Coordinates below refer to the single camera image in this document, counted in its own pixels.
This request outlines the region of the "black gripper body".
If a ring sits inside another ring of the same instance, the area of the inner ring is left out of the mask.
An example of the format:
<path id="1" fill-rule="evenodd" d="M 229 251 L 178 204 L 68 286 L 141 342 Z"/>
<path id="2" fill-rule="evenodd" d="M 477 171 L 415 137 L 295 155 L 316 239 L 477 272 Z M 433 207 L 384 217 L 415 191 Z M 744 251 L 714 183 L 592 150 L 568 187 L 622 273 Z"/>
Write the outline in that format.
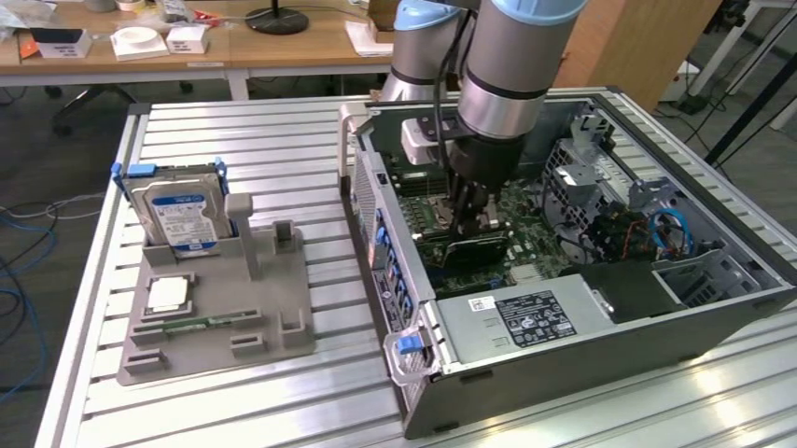
<path id="1" fill-rule="evenodd" d="M 448 152 L 449 191 L 477 186 L 496 192 L 508 181 L 520 159 L 524 139 L 489 139 L 477 134 L 456 138 Z"/>

